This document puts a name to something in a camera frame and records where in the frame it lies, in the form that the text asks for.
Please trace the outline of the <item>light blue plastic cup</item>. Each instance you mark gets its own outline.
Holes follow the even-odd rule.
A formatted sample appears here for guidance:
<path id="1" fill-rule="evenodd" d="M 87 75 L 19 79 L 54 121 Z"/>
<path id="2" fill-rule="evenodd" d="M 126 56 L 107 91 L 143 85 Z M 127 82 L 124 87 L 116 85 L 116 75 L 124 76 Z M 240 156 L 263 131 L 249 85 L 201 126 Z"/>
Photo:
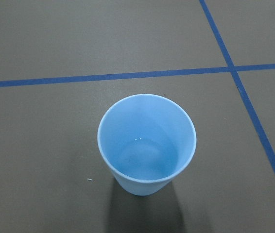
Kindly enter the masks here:
<path id="1" fill-rule="evenodd" d="M 197 136 L 191 118 L 178 104 L 159 95 L 137 94 L 105 112 L 97 143 L 119 185 L 131 194 L 148 196 L 189 165 Z"/>

